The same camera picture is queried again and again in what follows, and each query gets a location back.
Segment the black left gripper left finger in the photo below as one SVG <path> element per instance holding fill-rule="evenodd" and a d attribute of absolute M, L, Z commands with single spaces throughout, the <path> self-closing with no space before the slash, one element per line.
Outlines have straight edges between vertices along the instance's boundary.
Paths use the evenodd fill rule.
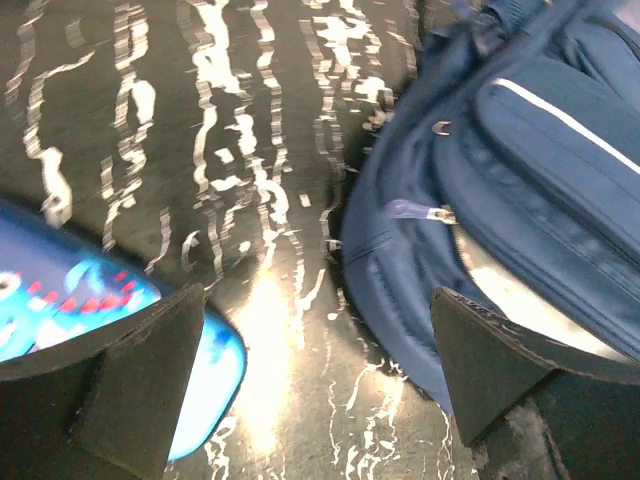
<path fill-rule="evenodd" d="M 2 478 L 161 478 L 203 320 L 203 288 L 188 285 L 2 362 Z"/>

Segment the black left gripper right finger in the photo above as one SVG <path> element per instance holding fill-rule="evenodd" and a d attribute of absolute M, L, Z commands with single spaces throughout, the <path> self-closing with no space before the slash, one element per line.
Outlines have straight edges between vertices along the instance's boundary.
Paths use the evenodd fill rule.
<path fill-rule="evenodd" d="M 562 344 L 447 288 L 431 319 L 480 478 L 638 478 L 637 362 Z"/>

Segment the blue patterned pencil case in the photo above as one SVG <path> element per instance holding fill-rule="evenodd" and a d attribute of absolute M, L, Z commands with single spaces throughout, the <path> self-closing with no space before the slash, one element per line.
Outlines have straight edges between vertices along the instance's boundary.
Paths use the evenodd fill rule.
<path fill-rule="evenodd" d="M 172 291 L 77 236 L 2 201 L 2 360 L 104 327 Z M 209 440 L 239 389 L 246 364 L 246 348 L 237 330 L 206 309 L 169 460 L 181 459 Z"/>

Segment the navy blue student backpack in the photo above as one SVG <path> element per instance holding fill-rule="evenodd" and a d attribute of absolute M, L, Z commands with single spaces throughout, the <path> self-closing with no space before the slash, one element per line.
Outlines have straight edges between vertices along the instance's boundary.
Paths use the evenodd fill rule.
<path fill-rule="evenodd" d="M 637 359 L 638 3 L 488 1 L 433 29 L 341 241 L 369 329 L 445 411 L 441 287 Z"/>

